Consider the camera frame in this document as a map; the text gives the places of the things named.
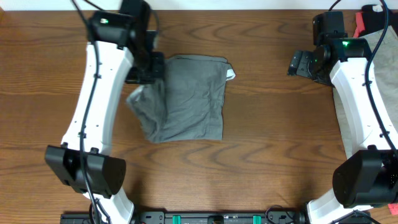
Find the grey shorts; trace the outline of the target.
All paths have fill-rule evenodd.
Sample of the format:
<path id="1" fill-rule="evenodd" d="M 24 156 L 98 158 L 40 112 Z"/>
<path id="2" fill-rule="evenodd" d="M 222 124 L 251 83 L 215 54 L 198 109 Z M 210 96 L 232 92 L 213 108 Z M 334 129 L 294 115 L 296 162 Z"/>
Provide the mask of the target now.
<path id="1" fill-rule="evenodd" d="M 139 85 L 126 103 L 152 143 L 220 140 L 225 87 L 235 76 L 224 57 L 176 55 L 163 80 Z"/>

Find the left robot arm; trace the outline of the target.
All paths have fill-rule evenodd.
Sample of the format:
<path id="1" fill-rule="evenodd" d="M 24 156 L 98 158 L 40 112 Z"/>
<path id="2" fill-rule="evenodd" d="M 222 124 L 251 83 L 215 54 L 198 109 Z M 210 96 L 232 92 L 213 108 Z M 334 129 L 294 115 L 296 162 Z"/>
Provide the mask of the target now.
<path id="1" fill-rule="evenodd" d="M 124 84 L 152 84 L 164 77 L 164 55 L 149 30 L 152 9 L 123 0 L 118 12 L 97 7 L 83 20 L 86 68 L 73 119 L 45 161 L 61 183 L 87 197 L 88 213 L 63 214 L 61 223 L 136 223 L 123 182 L 126 161 L 111 157 L 114 120 Z"/>

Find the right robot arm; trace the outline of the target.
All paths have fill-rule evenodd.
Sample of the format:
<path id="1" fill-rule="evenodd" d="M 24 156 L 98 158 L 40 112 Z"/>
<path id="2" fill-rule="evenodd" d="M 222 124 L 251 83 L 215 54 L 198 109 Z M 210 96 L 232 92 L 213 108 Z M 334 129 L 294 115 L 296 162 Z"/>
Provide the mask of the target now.
<path id="1" fill-rule="evenodd" d="M 298 50 L 288 75 L 332 86 L 351 133 L 347 160 L 333 173 L 332 188 L 307 203 L 298 223 L 372 223 L 364 213 L 397 202 L 397 131 L 374 77 L 364 38 L 349 38 L 341 11 L 313 18 L 314 51 Z"/>

